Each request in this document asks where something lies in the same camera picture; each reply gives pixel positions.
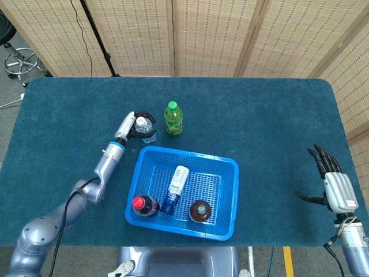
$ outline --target bamboo screen panel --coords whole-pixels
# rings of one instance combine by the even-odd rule
[[[177,76],[233,76],[257,0],[174,0]]]
[[[271,0],[244,77],[307,77],[367,0]]]
[[[88,0],[121,76],[174,75],[170,0]]]
[[[369,137],[350,145],[350,150],[364,200],[369,209]]]
[[[92,57],[93,75],[110,76],[82,6],[79,1],[73,3]],[[0,8],[54,76],[90,76],[90,60],[69,1],[2,0]]]
[[[348,139],[369,124],[369,24],[346,46],[321,78],[333,87]]]

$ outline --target basket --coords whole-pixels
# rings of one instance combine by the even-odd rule
[[[154,217],[137,215],[132,200],[149,194],[160,206],[177,166],[190,170],[172,216],[159,212]],[[127,199],[126,219],[130,224],[193,237],[225,241],[234,232],[238,197],[238,164],[229,158],[148,146],[141,150]],[[203,223],[189,218],[193,202],[205,200],[212,213]]]

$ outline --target table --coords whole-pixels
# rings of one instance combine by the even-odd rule
[[[165,133],[163,112],[176,100],[184,133]],[[130,111],[157,119],[158,146],[235,159],[240,186],[235,232],[225,242],[132,226],[124,210],[144,143],[131,140],[105,200],[63,235],[64,245],[264,246],[323,245],[334,215],[305,203],[295,190],[321,196],[322,180],[307,148],[336,156],[367,212],[331,86],[284,78],[41,78],[26,91],[0,172],[0,245],[14,245],[22,227],[51,212],[93,169]]]

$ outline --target gray robot arm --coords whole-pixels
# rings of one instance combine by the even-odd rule
[[[148,117],[153,123],[155,122],[147,112],[135,113],[132,111],[126,116],[115,133],[114,141],[111,141],[108,147],[103,150],[103,156],[94,170],[95,179],[99,181],[99,184],[95,184],[91,180],[79,180],[73,187],[71,192],[73,197],[69,199],[66,211],[65,228],[83,215],[87,210],[88,203],[97,204],[104,199],[107,182],[124,154],[128,140],[131,137],[144,138],[154,134],[155,130],[149,134],[137,133],[134,130],[133,125],[138,116]],[[45,259],[62,231],[63,213],[67,201],[50,214],[36,218],[23,227],[6,277],[41,276],[40,270]]]
[[[324,244],[324,248],[337,260],[330,246],[339,238],[351,274],[369,277],[369,238],[361,221],[353,214],[359,205],[351,181],[333,156],[318,145],[314,147],[315,150],[308,151],[314,157],[323,179],[324,197],[309,197],[300,191],[296,194],[304,201],[326,205],[336,214],[334,226],[337,234]]]

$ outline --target green bottle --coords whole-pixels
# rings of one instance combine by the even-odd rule
[[[164,118],[167,133],[172,137],[179,137],[183,132],[183,113],[176,102],[169,102]]]

